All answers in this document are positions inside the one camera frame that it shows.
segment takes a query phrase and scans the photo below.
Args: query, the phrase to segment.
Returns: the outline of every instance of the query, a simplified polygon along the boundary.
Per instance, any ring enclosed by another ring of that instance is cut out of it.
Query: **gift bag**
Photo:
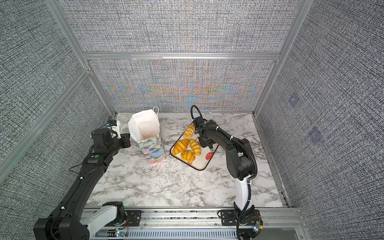
[[[153,107],[153,109],[135,113],[128,122],[132,139],[139,144],[150,164],[161,162],[166,158],[164,144],[161,141],[158,113],[158,107]]]

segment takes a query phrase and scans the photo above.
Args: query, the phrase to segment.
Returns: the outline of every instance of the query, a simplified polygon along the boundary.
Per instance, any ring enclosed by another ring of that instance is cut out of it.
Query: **white rope handle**
[[[156,113],[156,115],[158,115],[158,114],[159,114],[159,108],[158,108],[158,107],[154,106],[154,107],[152,108],[152,111],[155,111],[155,110],[154,110],[155,108],[157,108],[157,113]]]
[[[125,125],[121,128],[121,130],[120,130],[120,135],[121,135],[122,129],[123,129],[125,126],[128,126],[128,124],[125,124]]]

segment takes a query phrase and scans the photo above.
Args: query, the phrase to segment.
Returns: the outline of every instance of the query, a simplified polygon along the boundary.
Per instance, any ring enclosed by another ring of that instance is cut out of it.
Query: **bread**
[[[195,154],[191,150],[186,150],[181,153],[181,158],[187,162],[193,162],[195,160]]]
[[[195,132],[195,125],[189,125],[186,131],[183,134],[183,137],[185,139],[190,139]]]
[[[191,140],[189,140],[189,145],[191,146],[192,151],[194,152],[194,154],[196,154],[197,156],[201,155],[200,143],[198,143],[195,140],[191,139]]]
[[[188,139],[183,139],[183,140],[177,141],[177,143],[175,144],[174,149],[172,151],[172,154],[176,155],[176,154],[179,154],[182,151],[186,150],[188,147],[188,144],[189,144]]]

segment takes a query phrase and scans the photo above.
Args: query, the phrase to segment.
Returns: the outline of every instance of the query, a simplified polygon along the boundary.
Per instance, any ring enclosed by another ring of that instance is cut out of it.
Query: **gray fabric wall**
[[[92,145],[91,131],[109,113],[88,78],[0,185],[0,239],[34,239],[33,225],[47,217],[71,187]],[[16,231],[15,225],[21,227]]]
[[[383,13],[315,0],[258,116],[313,239],[384,239]]]
[[[1,1],[0,29],[1,162],[83,68],[43,0]]]
[[[280,52],[301,0],[59,0],[85,51]]]
[[[83,70],[45,1],[0,2],[0,161]],[[35,239],[108,112],[87,78],[0,184],[0,239]]]
[[[118,112],[252,111],[272,60],[91,60]]]

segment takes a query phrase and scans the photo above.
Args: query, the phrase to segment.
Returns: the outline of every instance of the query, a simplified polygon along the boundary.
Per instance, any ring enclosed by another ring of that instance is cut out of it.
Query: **marble tabletop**
[[[128,124],[131,113],[120,113],[121,126]],[[271,170],[251,114],[203,114],[228,133],[247,138],[257,161],[258,174],[252,180],[255,207],[282,207]],[[159,113],[167,160],[149,165],[138,144],[121,149],[96,184],[87,205],[101,206],[122,201],[124,206],[147,207],[232,207],[235,181],[227,170],[225,152],[219,147],[203,171],[197,171],[169,154],[169,149],[191,123],[188,113]]]

